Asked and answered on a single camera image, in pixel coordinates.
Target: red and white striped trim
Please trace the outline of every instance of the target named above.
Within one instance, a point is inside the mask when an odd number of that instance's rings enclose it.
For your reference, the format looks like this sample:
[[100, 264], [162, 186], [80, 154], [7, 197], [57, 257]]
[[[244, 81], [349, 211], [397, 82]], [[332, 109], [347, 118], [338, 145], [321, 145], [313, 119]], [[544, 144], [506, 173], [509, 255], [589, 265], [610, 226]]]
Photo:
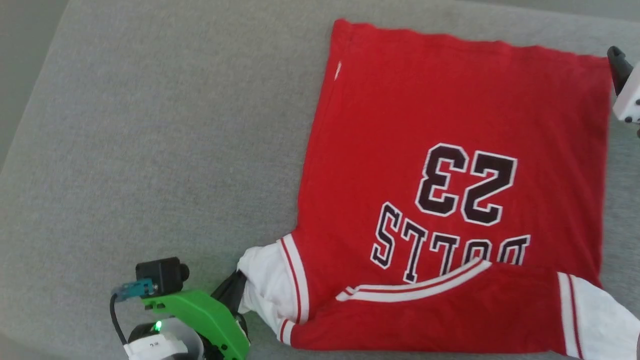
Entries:
[[575, 308], [573, 282], [575, 276], [558, 273], [560, 285], [560, 307], [562, 312], [562, 326], [564, 332], [564, 347], [566, 355], [582, 359], [582, 346], [580, 345], [579, 324]]
[[291, 234], [278, 240], [278, 242], [282, 245], [283, 256], [289, 263], [287, 268], [289, 278], [296, 286], [296, 323], [305, 323], [309, 318], [309, 290], [305, 268], [302, 265], [300, 253]]
[[284, 319], [280, 324], [280, 331], [276, 333], [276, 338], [278, 341], [285, 343], [291, 346], [291, 331], [293, 330], [293, 325], [295, 325], [292, 321]]
[[447, 275], [407, 285], [360, 285], [347, 288], [336, 296], [338, 301], [401, 302], [423, 299], [451, 290], [491, 267], [489, 261], [476, 258]]

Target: black cable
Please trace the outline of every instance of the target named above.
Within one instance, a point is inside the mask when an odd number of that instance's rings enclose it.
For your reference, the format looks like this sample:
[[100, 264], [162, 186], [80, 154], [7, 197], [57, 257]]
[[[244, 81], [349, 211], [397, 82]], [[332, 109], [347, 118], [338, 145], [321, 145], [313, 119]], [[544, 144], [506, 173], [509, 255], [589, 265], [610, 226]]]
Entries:
[[111, 296], [111, 301], [109, 302], [109, 311], [111, 312], [111, 322], [113, 322], [113, 327], [116, 329], [118, 333], [118, 337], [120, 338], [120, 342], [122, 345], [127, 344], [127, 339], [124, 337], [122, 333], [122, 329], [120, 328], [120, 324], [118, 323], [118, 318], [116, 317], [116, 298], [118, 294], [113, 294]]

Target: blue cable connector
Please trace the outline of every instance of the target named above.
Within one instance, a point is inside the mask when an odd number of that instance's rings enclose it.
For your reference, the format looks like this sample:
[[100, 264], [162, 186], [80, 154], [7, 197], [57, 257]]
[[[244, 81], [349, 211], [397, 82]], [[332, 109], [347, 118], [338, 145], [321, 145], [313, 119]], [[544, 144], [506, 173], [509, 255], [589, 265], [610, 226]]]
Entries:
[[132, 297], [153, 295], [154, 292], [156, 291], [154, 289], [154, 283], [151, 281], [151, 279], [126, 282], [111, 291], [112, 294], [118, 295], [118, 297], [116, 298], [116, 302], [123, 302]]

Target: green plastic bracket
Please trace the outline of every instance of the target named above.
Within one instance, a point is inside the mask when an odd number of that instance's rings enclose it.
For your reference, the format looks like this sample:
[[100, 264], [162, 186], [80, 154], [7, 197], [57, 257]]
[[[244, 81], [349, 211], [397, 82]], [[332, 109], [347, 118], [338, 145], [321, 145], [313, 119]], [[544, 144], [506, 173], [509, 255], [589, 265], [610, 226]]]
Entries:
[[209, 340], [229, 360], [244, 360], [249, 339], [224, 304], [201, 290], [142, 299], [155, 313], [171, 314]]

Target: red stripe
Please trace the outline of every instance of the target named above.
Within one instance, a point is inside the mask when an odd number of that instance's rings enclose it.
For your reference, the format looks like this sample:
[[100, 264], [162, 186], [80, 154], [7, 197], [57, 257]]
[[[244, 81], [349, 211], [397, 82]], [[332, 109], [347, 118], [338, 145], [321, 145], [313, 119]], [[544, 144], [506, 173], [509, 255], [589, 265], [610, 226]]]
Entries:
[[284, 326], [287, 325], [288, 320], [285, 319], [282, 322], [282, 326], [280, 327], [280, 342], [283, 343], [284, 342]]
[[291, 256], [289, 255], [287, 246], [284, 245], [284, 239], [280, 239], [280, 243], [282, 244], [284, 253], [287, 256], [287, 261], [289, 262], [289, 268], [291, 268], [291, 273], [293, 274], [293, 283], [296, 285], [296, 298], [298, 299], [298, 315], [296, 316], [296, 323], [300, 323], [300, 315], [302, 313], [302, 309], [300, 308], [301, 300], [300, 300], [300, 289], [298, 289], [298, 278], [296, 277], [296, 271], [293, 268], [293, 263], [291, 262]]
[[571, 289], [571, 308], [573, 312], [573, 332], [575, 333], [575, 344], [578, 348], [578, 357], [583, 359], [582, 356], [582, 347], [580, 346], [580, 336], [578, 334], [578, 312], [575, 308], [575, 293], [573, 292], [573, 281], [571, 280], [571, 275], [567, 275], [569, 278], [569, 289]]
[[375, 290], [374, 289], [362, 289], [362, 290], [359, 290], [359, 291], [367, 292], [367, 293], [410, 293], [410, 292], [413, 292], [413, 291], [429, 289], [429, 288], [433, 288], [433, 287], [438, 286], [438, 285], [445, 284], [445, 283], [447, 283], [449, 281], [453, 281], [453, 280], [461, 277], [462, 275], [470, 272], [471, 270], [477, 268], [481, 263], [482, 263], [482, 261], [479, 261], [474, 266], [471, 266], [470, 268], [465, 269], [460, 274], [458, 274], [458, 275], [456, 275], [454, 277], [450, 277], [450, 278], [448, 278], [446, 280], [434, 282], [433, 284], [419, 286], [417, 288], [410, 288], [410, 289], [375, 289]]

